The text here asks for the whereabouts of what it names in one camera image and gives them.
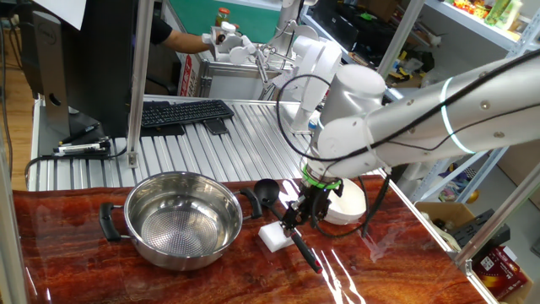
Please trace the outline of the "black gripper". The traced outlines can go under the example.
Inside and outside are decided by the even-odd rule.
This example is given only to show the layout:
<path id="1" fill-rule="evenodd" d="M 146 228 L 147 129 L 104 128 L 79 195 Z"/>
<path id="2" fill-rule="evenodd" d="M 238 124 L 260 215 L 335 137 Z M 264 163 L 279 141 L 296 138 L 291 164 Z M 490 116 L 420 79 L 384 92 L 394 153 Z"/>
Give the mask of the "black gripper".
<path id="1" fill-rule="evenodd" d="M 294 233 L 295 227 L 302 222 L 312 221 L 319 223 L 327 216 L 330 205 L 329 195 L 343 193 L 343 184 L 339 183 L 332 189 L 320 188 L 313 185 L 300 187 L 300 195 L 303 200 L 297 198 L 288 202 L 288 208 L 282 218 L 282 227 L 287 236 Z"/>

